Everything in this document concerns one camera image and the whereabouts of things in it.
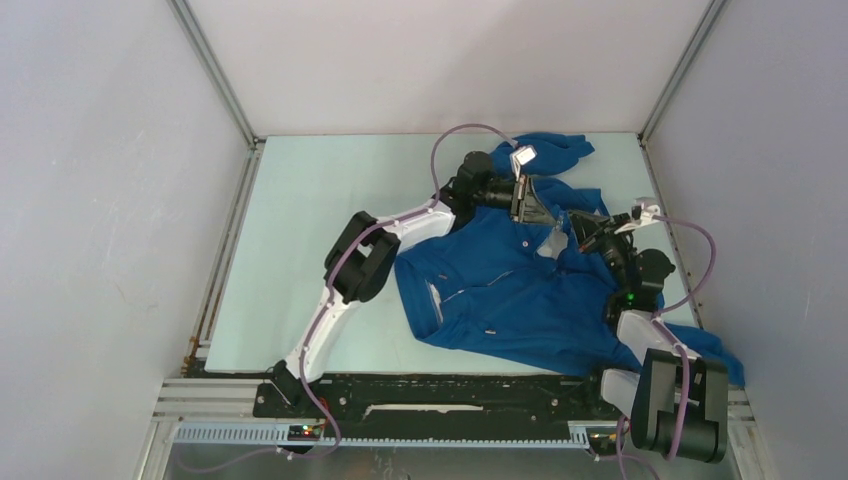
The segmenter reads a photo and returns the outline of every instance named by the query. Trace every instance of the gray wall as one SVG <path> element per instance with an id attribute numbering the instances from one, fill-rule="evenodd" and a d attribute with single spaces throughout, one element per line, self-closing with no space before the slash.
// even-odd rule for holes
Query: gray wall
<path id="1" fill-rule="evenodd" d="M 260 135 L 632 132 L 708 3 L 191 2 Z"/>
<path id="2" fill-rule="evenodd" d="M 782 478 L 844 478 L 848 3 L 735 0 L 649 152 L 668 209 L 712 231 L 705 324 L 739 354 Z M 695 275 L 704 242 L 683 235 Z"/>
<path id="3" fill-rule="evenodd" d="M 0 8 L 0 477 L 132 475 L 246 153 L 164 0 Z"/>

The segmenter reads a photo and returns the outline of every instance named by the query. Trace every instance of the blue shirt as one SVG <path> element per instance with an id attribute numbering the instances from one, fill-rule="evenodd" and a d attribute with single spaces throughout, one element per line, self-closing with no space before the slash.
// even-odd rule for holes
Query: blue shirt
<path id="1" fill-rule="evenodd" d="M 522 171 L 557 174 L 594 151 L 582 135 L 517 137 L 537 157 Z M 511 176 L 506 144 L 493 153 L 498 173 Z M 597 366 L 638 370 L 639 362 L 602 320 L 617 284 L 600 255 L 577 251 L 567 210 L 608 214 L 598 189 L 573 189 L 555 178 L 534 179 L 536 192 L 561 226 L 517 224 L 504 210 L 477 207 L 460 230 L 400 254 L 395 277 L 413 335 L 430 345 L 493 355 L 564 375 Z M 567 244 L 550 256 L 539 248 L 554 232 Z M 742 366 L 721 341 L 694 327 L 668 324 L 705 357 L 721 359 L 732 383 Z"/>

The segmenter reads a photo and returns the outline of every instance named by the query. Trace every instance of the wire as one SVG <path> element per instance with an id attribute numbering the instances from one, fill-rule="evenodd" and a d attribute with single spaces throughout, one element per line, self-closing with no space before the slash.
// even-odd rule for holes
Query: wire
<path id="1" fill-rule="evenodd" d="M 710 232 L 708 232 L 704 227 L 700 225 L 694 224 L 692 222 L 687 222 L 686 220 L 677 220 L 674 218 L 663 217 L 661 215 L 656 215 L 654 216 L 654 218 L 665 223 L 681 225 L 697 230 L 704 236 L 704 238 L 707 239 L 707 242 L 709 242 L 710 244 L 710 263 L 707 265 L 707 270 L 704 272 L 704 276 L 701 277 L 701 281 L 698 282 L 698 284 L 695 285 L 695 288 L 690 290 L 689 293 L 684 296 L 682 300 L 675 303 L 674 305 L 671 305 L 670 307 L 665 307 L 657 311 L 657 315 L 662 315 L 663 313 L 668 313 L 678 307 L 686 305 L 687 303 L 689 303 L 689 300 L 691 300 L 695 296 L 695 294 L 698 293 L 701 288 L 703 288 L 704 284 L 707 283 L 707 280 L 709 280 L 710 275 L 712 275 L 713 273 L 713 267 L 715 267 L 716 254 L 718 249 L 716 248 L 715 239 L 713 238 L 713 236 L 710 235 Z"/>
<path id="2" fill-rule="evenodd" d="M 435 190 L 435 194 L 433 195 L 430 203 L 428 203 L 427 206 L 425 206 L 425 207 L 423 207 L 419 210 L 407 213 L 405 215 L 401 215 L 398 218 L 393 218 L 391 220 L 376 223 L 376 224 L 366 228 L 362 233 L 359 234 L 359 236 L 356 237 L 356 239 L 353 242 L 351 242 L 351 244 L 347 247 L 347 249 L 344 251 L 344 253 L 342 253 L 342 256 L 339 258 L 339 261 L 336 262 L 336 265 L 333 267 L 333 269 L 330 271 L 330 275 L 327 277 L 327 282 L 326 282 L 325 285 L 327 287 L 327 290 L 330 292 L 329 297 L 328 297 L 326 303 L 324 303 L 324 306 L 322 307 L 321 311 L 316 316 L 315 321 L 312 322 L 312 324 L 309 326 L 309 329 L 306 331 L 306 337 L 304 338 L 303 344 L 301 345 L 300 358 L 299 358 L 299 362 L 298 362 L 298 370 L 299 370 L 299 373 L 300 373 L 300 383 L 303 385 L 303 389 L 306 392 L 306 395 L 309 397 L 309 399 L 312 401 L 312 403 L 316 407 L 318 407 L 318 410 L 320 410 L 321 413 L 325 416 L 326 421 L 329 422 L 330 425 L 333 426 L 333 432 L 335 433 L 335 441 L 333 442 L 333 445 L 331 445 L 329 449 L 322 450 L 322 451 L 317 452 L 317 453 L 295 453 L 295 452 L 291 452 L 291 451 L 288 451 L 288 450 L 278 449 L 276 447 L 260 448 L 260 449 L 254 450 L 252 452 L 248 452 L 248 453 L 246 453 L 246 454 L 244 454 L 240 457 L 236 457 L 233 460 L 225 462 L 221 465 L 218 465 L 218 466 L 215 466 L 215 467 L 209 467 L 209 468 L 192 468 L 192 467 L 186 466 L 185 464 L 183 464 L 183 462 L 179 458 L 179 456 L 177 456 L 175 458 L 175 463 L 180 468 L 182 468 L 183 470 L 185 470 L 187 472 L 191 472 L 191 473 L 198 473 L 198 474 L 212 473 L 212 472 L 217 472 L 219 470 L 227 468 L 230 465 L 236 464 L 236 463 L 238 463 L 242 460 L 251 458 L 255 455 L 264 454 L 264 453 L 285 452 L 289 459 L 291 459 L 293 457 L 296 457 L 296 458 L 322 458 L 322 457 L 326 457 L 327 455 L 333 453 L 334 451 L 336 451 L 339 448 L 339 445 L 341 444 L 341 441 L 342 441 L 342 433 L 341 433 L 341 429 L 339 429 L 339 424 L 336 421 L 335 417 L 333 417 L 333 415 L 330 413 L 330 409 L 326 406 L 326 403 L 321 402 L 321 400 L 315 395 L 315 392 L 312 391 L 312 388 L 309 386 L 309 382 L 307 382 L 307 380 L 306 380 L 306 372 L 305 372 L 305 370 L 306 370 L 306 353 L 309 350 L 309 344 L 312 341 L 312 336 L 315 334 L 315 331 L 318 329 L 318 325 L 320 325 L 321 320 L 324 318 L 324 315 L 327 313 L 327 310 L 330 308 L 329 306 L 332 305 L 333 302 L 336 299 L 335 298 L 336 292 L 335 292 L 335 288 L 333 288 L 333 284 L 336 281 L 336 277 L 338 276 L 339 271 L 341 270 L 341 267 L 345 264 L 347 259 L 350 258 L 351 254 L 359 247 L 359 245 L 362 243 L 362 241 L 368 235 L 370 235 L 372 232 L 374 232 L 375 230 L 377 230 L 379 228 L 387 227 L 389 225 L 394 224 L 395 222 L 403 222 L 403 221 L 409 220 L 411 218 L 415 218 L 417 216 L 428 213 L 433 207 L 435 207 L 439 203 L 440 190 L 441 189 L 439 188 L 439 178 L 436 175 L 436 153 L 439 149 L 439 145 L 441 145 L 442 141 L 445 138 L 447 138 L 452 133 L 455 133 L 459 130 L 463 130 L 463 129 L 466 129 L 466 128 L 482 128 L 484 130 L 488 130 L 492 133 L 497 134 L 501 138 L 503 138 L 504 141 L 509 143 L 513 148 L 516 148 L 518 146 L 518 142 L 515 139 L 510 138 L 507 134 L 503 133 L 502 131 L 498 130 L 495 127 L 485 125 L 485 124 L 482 124 L 482 123 L 464 123 L 462 125 L 457 125 L 453 128 L 448 129 L 447 131 L 445 131 L 445 133 L 441 134 L 439 136 L 439 138 L 436 139 L 436 142 L 433 144 L 433 149 L 430 151 L 430 176 L 433 180 L 433 189 Z"/>
<path id="3" fill-rule="evenodd" d="M 630 461 L 633 461 L 633 462 L 636 462 L 636 463 L 642 465 L 649 472 L 651 472 L 651 475 L 653 475 L 654 479 L 659 480 L 660 479 L 659 474 L 657 473 L 656 469 L 654 469 L 653 465 L 648 463 L 647 460 L 645 460 L 644 458 L 637 457 L 636 455 L 628 455 L 626 453 L 623 453 L 624 435 L 626 433 L 626 431 L 623 430 L 623 425 L 624 425 L 624 422 L 626 420 L 627 420 L 627 417 L 622 416 L 621 418 L 618 419 L 618 423 L 616 423 L 616 434 L 615 434 L 615 443 L 616 443 L 615 451 L 616 451 L 616 453 L 615 453 L 615 455 L 605 455 L 605 456 L 602 457 L 602 456 L 598 455 L 597 453 L 595 453 L 595 450 L 592 449 L 591 445 L 589 446 L 588 449 L 586 449 L 584 451 L 587 454 L 589 454 L 593 459 L 595 459 L 595 461 L 599 461 L 599 462 L 617 461 L 619 471 L 621 472 L 621 478 L 623 478 L 624 480 L 627 480 L 627 473 L 624 470 L 624 460 L 630 460 Z"/>
<path id="4" fill-rule="evenodd" d="M 677 353 L 680 354 L 681 363 L 683 364 L 683 376 L 681 378 L 681 387 L 680 387 L 680 407 L 677 409 L 677 420 L 674 424 L 674 436 L 671 439 L 671 447 L 668 450 L 668 454 L 665 456 L 665 459 L 668 461 L 674 460 L 677 457 L 677 451 L 680 448 L 680 440 L 683 437 L 683 423 L 686 419 L 686 407 L 689 405 L 689 383 L 691 381 L 690 372 L 689 372 L 689 355 L 686 353 L 686 349 L 683 348 L 683 344 L 680 343 L 680 340 L 665 326 L 665 324 L 659 319 L 659 316 L 663 313 L 670 312 L 675 308 L 686 305 L 689 300 L 691 300 L 696 293 L 698 293 L 704 284 L 707 283 L 707 280 L 710 278 L 710 275 L 713 273 L 713 267 L 715 267 L 716 255 L 718 249 L 716 248 L 715 239 L 710 232 L 708 232 L 704 227 L 697 225 L 692 222 L 688 222 L 686 220 L 678 220 L 669 217 L 663 217 L 660 215 L 655 216 L 657 220 L 669 223 L 682 225 L 684 227 L 689 227 L 691 229 L 697 230 L 700 232 L 704 238 L 707 239 L 707 242 L 710 244 L 710 262 L 707 265 L 707 270 L 704 272 L 704 276 L 701 277 L 701 280 L 695 285 L 695 288 L 689 291 L 689 293 L 683 297 L 682 300 L 671 305 L 670 307 L 666 307 L 660 310 L 657 310 L 654 313 L 653 318 L 651 319 L 651 323 L 654 324 L 655 327 L 663 334 L 670 342 L 672 342 L 674 349 L 677 350 Z"/>
<path id="5" fill-rule="evenodd" d="M 179 452 L 177 452 L 177 454 L 174 456 L 174 463 L 178 467 L 180 467 L 181 469 L 185 470 L 188 473 L 194 473 L 196 475 L 203 475 L 203 474 L 206 474 L 206 473 L 219 472 L 219 471 L 221 471 L 221 470 L 223 470 L 227 467 L 230 467 L 230 466 L 235 465 L 235 464 L 237 464 L 237 463 L 239 463 L 243 460 L 247 460 L 248 458 L 252 458 L 252 457 L 255 457 L 257 455 L 264 455 L 266 453 L 276 453 L 276 452 L 277 452 L 277 447 L 258 448 L 256 450 L 252 450 L 250 452 L 247 452 L 244 455 L 240 455 L 240 456 L 238 456 L 238 457 L 236 457 L 232 460 L 228 460 L 228 461 L 226 461 L 226 462 L 224 462 L 220 465 L 215 465 L 214 467 L 205 467 L 205 468 L 197 468 L 197 467 L 191 467 L 191 466 L 186 465 L 185 463 L 183 463 L 183 459 L 180 456 Z"/>

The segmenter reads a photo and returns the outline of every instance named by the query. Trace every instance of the light blue table surface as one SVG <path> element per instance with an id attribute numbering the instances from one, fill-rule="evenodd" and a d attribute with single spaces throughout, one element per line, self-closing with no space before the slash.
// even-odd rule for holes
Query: light blue table surface
<path id="1" fill-rule="evenodd" d="M 265 145 L 227 280 L 206 369 L 262 371 L 294 348 L 318 303 L 323 262 L 351 215 L 377 217 L 421 205 L 433 193 L 429 155 L 437 135 L 271 137 Z M 611 213 L 654 195 L 636 136 L 588 135 L 595 153 L 560 178 L 599 187 Z M 491 134 L 458 134 L 442 143 L 436 172 L 443 184 L 472 150 L 489 151 Z M 638 248 L 672 255 L 665 229 L 635 234 Z M 684 295 L 678 275 L 666 299 Z M 681 308 L 667 321 L 694 325 Z M 418 342 L 409 331 L 394 276 L 350 319 L 328 362 L 335 372 L 538 373 L 534 367 Z"/>

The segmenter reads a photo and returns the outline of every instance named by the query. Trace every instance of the purple cable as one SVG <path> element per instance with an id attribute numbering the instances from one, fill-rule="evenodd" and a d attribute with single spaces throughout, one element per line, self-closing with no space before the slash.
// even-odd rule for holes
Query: purple cable
<path id="1" fill-rule="evenodd" d="M 671 461 L 674 460 L 675 457 L 677 457 L 677 451 L 680 448 L 680 440 L 681 437 L 683 437 L 683 422 L 686 419 L 686 407 L 689 404 L 689 382 L 691 381 L 691 377 L 689 372 L 689 355 L 686 353 L 686 349 L 683 348 L 683 344 L 680 342 L 680 339 L 678 339 L 677 336 L 675 336 L 674 333 L 672 333 L 672 331 L 669 330 L 668 327 L 666 327 L 665 324 L 659 319 L 659 316 L 663 313 L 670 312 L 675 308 L 686 305 L 689 300 L 691 300 L 695 296 L 695 294 L 701 290 L 704 284 L 707 283 L 707 280 L 713 273 L 713 267 L 715 267 L 717 248 L 713 236 L 710 235 L 710 232 L 708 232 L 700 225 L 697 225 L 692 222 L 687 222 L 685 220 L 676 220 L 673 218 L 663 217 L 659 215 L 655 216 L 654 218 L 666 223 L 682 225 L 684 227 L 689 227 L 694 230 L 697 230 L 701 232 L 702 235 L 704 235 L 704 237 L 707 239 L 707 242 L 709 242 L 710 244 L 710 263 L 707 265 L 707 271 L 704 272 L 704 276 L 701 278 L 701 281 L 699 281 L 698 284 L 695 285 L 695 288 L 693 288 L 686 296 L 684 296 L 682 300 L 670 307 L 657 310 L 654 313 L 653 318 L 651 318 L 651 323 L 654 325 L 654 328 L 656 328 L 660 333 L 663 334 L 663 336 L 666 337 L 669 342 L 672 343 L 675 350 L 677 350 L 677 353 L 680 354 L 681 363 L 683 364 L 683 376 L 681 378 L 680 387 L 680 407 L 678 407 L 677 409 L 677 419 L 674 424 L 674 436 L 671 439 L 671 447 L 668 450 L 668 454 L 665 456 L 666 460 Z"/>
<path id="2" fill-rule="evenodd" d="M 648 463 L 647 460 L 645 460 L 644 458 L 639 458 L 635 455 L 628 455 L 622 452 L 622 448 L 624 448 L 624 420 L 625 417 L 620 417 L 618 419 L 618 423 L 616 423 L 615 425 L 615 455 L 607 455 L 602 457 L 595 453 L 591 446 L 589 447 L 587 452 L 592 456 L 592 458 L 596 458 L 602 462 L 609 462 L 613 460 L 618 461 L 618 469 L 619 471 L 621 471 L 621 478 L 623 478 L 624 480 L 627 480 L 627 472 L 624 470 L 624 460 L 631 460 L 642 465 L 643 467 L 648 469 L 649 472 L 651 472 L 651 475 L 653 475 L 656 480 L 660 480 L 660 476 L 657 473 L 656 469 L 654 469 L 654 467 L 650 463 Z"/>
<path id="3" fill-rule="evenodd" d="M 442 141 L 445 138 L 448 137 L 448 135 L 450 135 L 450 134 L 452 134 L 452 133 L 454 133 L 458 130 L 465 129 L 465 128 L 482 128 L 484 130 L 489 130 L 490 132 L 493 132 L 493 133 L 496 133 L 497 135 L 499 135 L 507 143 L 509 143 L 513 148 L 515 148 L 518 145 L 518 142 L 515 141 L 514 139 L 510 138 L 507 134 L 501 132 L 500 130 L 498 130 L 495 127 L 491 127 L 489 125 L 484 125 L 482 123 L 465 123 L 465 124 L 457 125 L 453 128 L 448 129 L 445 133 L 443 133 L 442 135 L 439 136 L 439 138 L 436 139 L 436 142 L 433 144 L 433 149 L 430 151 L 430 175 L 433 179 L 433 188 L 435 189 L 435 194 L 433 195 L 433 199 L 430 201 L 430 203 L 426 207 L 421 208 L 420 210 L 416 210 L 414 212 L 407 213 L 406 215 L 402 215 L 402 216 L 400 216 L 396 219 L 387 220 L 385 222 L 380 222 L 380 223 L 371 225 L 370 227 L 366 228 L 347 247 L 347 249 L 344 251 L 342 256 L 339 258 L 339 261 L 336 262 L 336 265 L 333 267 L 333 270 L 330 271 L 330 276 L 327 277 L 326 286 L 327 286 L 327 288 L 330 292 L 330 296 L 329 296 L 329 298 L 327 298 L 327 302 L 324 304 L 324 307 L 318 313 L 318 316 L 316 317 L 315 321 L 312 322 L 312 325 L 309 326 L 309 330 L 307 330 L 307 332 L 306 332 L 306 337 L 304 338 L 303 346 L 302 346 L 301 351 L 300 351 L 300 361 L 298 362 L 299 363 L 298 369 L 300 371 L 300 383 L 303 385 L 303 389 L 306 391 L 306 395 L 309 397 L 310 400 L 312 400 L 312 403 L 314 403 L 315 406 L 318 407 L 318 410 L 320 410 L 321 413 L 323 413 L 326 416 L 327 421 L 333 426 L 333 431 L 335 432 L 335 442 L 333 442 L 333 445 L 329 449 L 323 450 L 323 451 L 318 452 L 318 453 L 294 453 L 294 452 L 289 452 L 289 451 L 283 450 L 283 449 L 277 449 L 276 447 L 260 448 L 260 449 L 254 450 L 252 452 L 248 452 L 248 453 L 246 453 L 246 454 L 244 454 L 240 457 L 236 457 L 236 458 L 229 460 L 225 463 L 222 463 L 221 465 L 217 465 L 217 466 L 209 467 L 209 468 L 189 467 L 189 466 L 183 464 L 182 460 L 179 458 L 179 456 L 177 456 L 175 458 L 175 463 L 180 468 L 182 468 L 183 470 L 190 472 L 190 473 L 197 473 L 197 474 L 212 473 L 212 472 L 217 472 L 219 470 L 227 468 L 227 467 L 234 465 L 238 462 L 241 462 L 242 460 L 246 460 L 246 459 L 251 458 L 255 455 L 260 455 L 260 454 L 264 454 L 264 453 L 272 453 L 272 452 L 278 452 L 278 451 L 282 450 L 282 451 L 285 451 L 287 453 L 287 457 L 289 457 L 289 458 L 291 458 L 291 457 L 321 458 L 321 457 L 325 457 L 325 456 L 333 453 L 334 451 L 336 451 L 336 449 L 339 448 L 339 445 L 341 444 L 341 441 L 342 441 L 342 433 L 341 433 L 341 430 L 339 429 L 339 424 L 338 424 L 338 422 L 336 422 L 336 419 L 330 413 L 329 409 L 324 407 L 324 404 L 321 403 L 321 401 L 315 395 L 315 392 L 313 392 L 312 388 L 310 388 L 309 383 L 306 381 L 305 363 L 306 363 L 306 351 L 309 348 L 309 343 L 312 341 L 312 336 L 315 334 L 315 331 L 318 329 L 318 325 L 321 324 L 321 320 L 324 318 L 324 314 L 327 313 L 327 310 L 329 309 L 329 305 L 332 304 L 333 300 L 335 299 L 336 294 L 335 294 L 335 289 L 333 288 L 333 283 L 335 283 L 335 281 L 336 281 L 336 276 L 338 276 L 339 270 L 341 270 L 342 265 L 344 265 L 344 263 L 347 261 L 347 259 L 350 258 L 351 254 L 353 254 L 353 251 L 357 249 L 359 244 L 362 243 L 362 241 L 368 235 L 370 235 L 372 232 L 374 232 L 378 228 L 387 227 L 389 225 L 392 225 L 395 222 L 403 222 L 403 221 L 409 220 L 410 218 L 417 217 L 417 216 L 419 216 L 423 213 L 427 213 L 427 211 L 429 209 L 433 208 L 434 206 L 436 206 L 437 203 L 439 203 L 439 196 L 440 196 L 439 190 L 440 190 L 440 188 L 439 188 L 439 178 L 436 175 L 436 152 L 438 151 L 439 145 L 442 143 Z"/>
<path id="4" fill-rule="evenodd" d="M 183 463 L 183 459 L 180 457 L 179 453 L 177 453 L 176 455 L 174 455 L 174 463 L 178 467 L 180 467 L 181 469 L 185 470 L 188 473 L 194 473 L 195 475 L 202 475 L 202 474 L 205 474 L 205 473 L 215 473 L 215 472 L 221 471 L 221 470 L 223 470 L 223 469 L 225 469 L 225 468 L 227 468 L 231 465 L 235 465 L 235 464 L 241 462 L 242 460 L 247 460 L 248 458 L 255 457 L 256 455 L 262 455 L 262 454 L 265 454 L 265 453 L 274 453 L 276 451 L 277 451 L 277 447 L 259 448 L 259 449 L 247 452 L 244 455 L 240 455 L 240 456 L 238 456 L 238 457 L 236 457 L 232 460 L 228 460 L 228 461 L 226 461 L 226 462 L 224 462 L 220 465 L 215 465 L 214 467 L 206 467 L 206 468 L 190 467 L 190 466 L 186 465 L 185 463 Z"/>
<path id="5" fill-rule="evenodd" d="M 698 293 L 701 290 L 701 288 L 704 286 L 704 284 L 707 283 L 707 280 L 710 278 L 710 275 L 712 275 L 712 273 L 713 273 L 713 267 L 715 267 L 715 259 L 716 259 L 717 248 L 716 248 L 715 239 L 713 238 L 713 236 L 710 235 L 710 232 L 708 232 L 704 227 L 702 227 L 700 225 L 696 225 L 692 222 L 687 222 L 686 220 L 677 220 L 677 219 L 674 219 L 674 218 L 663 217 L 663 216 L 660 216 L 660 215 L 656 215 L 654 218 L 656 218 L 657 220 L 660 220 L 662 222 L 665 222 L 665 223 L 682 225 L 684 227 L 689 227 L 689 228 L 692 228 L 694 230 L 697 230 L 697 231 L 701 232 L 701 234 L 707 239 L 707 242 L 709 242 L 709 244 L 710 244 L 710 263 L 707 265 L 707 271 L 704 272 L 704 276 L 701 278 L 701 281 L 698 282 L 698 284 L 695 285 L 695 288 L 693 288 L 689 292 L 689 294 L 687 294 L 685 297 L 683 297 L 682 300 L 680 300 L 679 302 L 675 303 L 674 305 L 672 305 L 670 307 L 665 307 L 665 308 L 662 308 L 662 309 L 657 311 L 657 315 L 662 315 L 663 313 L 670 312 L 670 311 L 672 311 L 672 310 L 674 310 L 678 307 L 682 307 L 683 305 L 686 305 L 687 303 L 689 303 L 689 300 L 691 300 L 692 297 L 694 297 L 695 294 Z"/>

